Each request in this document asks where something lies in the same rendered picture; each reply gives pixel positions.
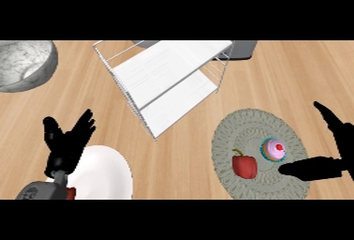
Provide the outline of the grey marbled bowl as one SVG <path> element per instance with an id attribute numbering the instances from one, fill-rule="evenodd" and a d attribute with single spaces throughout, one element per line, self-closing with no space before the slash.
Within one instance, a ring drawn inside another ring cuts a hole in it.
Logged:
<path id="1" fill-rule="evenodd" d="M 52 79 L 57 66 L 52 40 L 0 40 L 0 93 L 33 90 Z"/>

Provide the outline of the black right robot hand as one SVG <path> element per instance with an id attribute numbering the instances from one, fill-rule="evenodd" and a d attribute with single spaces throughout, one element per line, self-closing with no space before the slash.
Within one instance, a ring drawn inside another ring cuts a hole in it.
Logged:
<path id="1" fill-rule="evenodd" d="M 354 125 L 344 123 L 331 109 L 318 101 L 315 102 L 315 107 L 321 111 L 324 121 L 334 134 L 341 157 L 310 157 L 284 164 L 278 171 L 284 175 L 297 177 L 301 181 L 340 178 L 343 171 L 349 171 L 354 180 Z"/>

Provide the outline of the pink frosted cupcake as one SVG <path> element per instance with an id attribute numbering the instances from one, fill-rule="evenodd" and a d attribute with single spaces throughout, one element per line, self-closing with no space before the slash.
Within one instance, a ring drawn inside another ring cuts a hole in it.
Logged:
<path id="1" fill-rule="evenodd" d="M 262 156 L 272 162 L 281 162 L 287 156 L 285 144 L 273 137 L 268 138 L 260 145 Z"/>

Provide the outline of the red bell pepper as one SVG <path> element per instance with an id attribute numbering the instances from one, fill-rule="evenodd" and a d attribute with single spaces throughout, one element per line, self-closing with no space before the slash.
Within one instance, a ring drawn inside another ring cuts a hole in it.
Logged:
<path id="1" fill-rule="evenodd" d="M 234 173 L 244 179 L 254 179 L 257 177 L 257 161 L 253 156 L 245 156 L 244 153 L 234 149 L 232 156 L 232 170 Z"/>

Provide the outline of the grey round woven placemat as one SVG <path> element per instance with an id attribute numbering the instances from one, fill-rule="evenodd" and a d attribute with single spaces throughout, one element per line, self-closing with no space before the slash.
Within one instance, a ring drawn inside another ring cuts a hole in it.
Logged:
<path id="1" fill-rule="evenodd" d="M 281 162 L 269 160 L 262 153 L 262 145 L 269 139 L 284 144 L 285 159 Z M 235 149 L 256 158 L 254 179 L 244 179 L 234 173 Z M 220 183 L 235 199 L 301 200 L 307 197 L 310 183 L 278 171 L 282 164 L 307 159 L 307 151 L 297 132 L 272 113 L 244 109 L 225 117 L 212 140 L 212 158 Z"/>

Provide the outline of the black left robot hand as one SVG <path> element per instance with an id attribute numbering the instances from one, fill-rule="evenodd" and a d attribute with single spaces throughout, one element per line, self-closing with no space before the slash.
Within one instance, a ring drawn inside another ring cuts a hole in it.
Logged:
<path id="1" fill-rule="evenodd" d="M 67 132 L 63 131 L 52 116 L 43 119 L 45 142 L 51 149 L 45 174 L 51 178 L 55 177 L 58 171 L 64 171 L 67 174 L 76 171 L 85 147 L 96 130 L 95 123 L 91 109 L 86 110 L 76 126 Z"/>

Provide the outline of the white round plate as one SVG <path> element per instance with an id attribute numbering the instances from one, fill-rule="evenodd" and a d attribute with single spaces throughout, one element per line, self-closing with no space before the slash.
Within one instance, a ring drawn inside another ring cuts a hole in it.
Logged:
<path id="1" fill-rule="evenodd" d="M 76 171 L 67 175 L 67 188 L 77 189 L 76 200 L 130 200 L 133 176 L 122 153 L 111 147 L 85 148 Z"/>

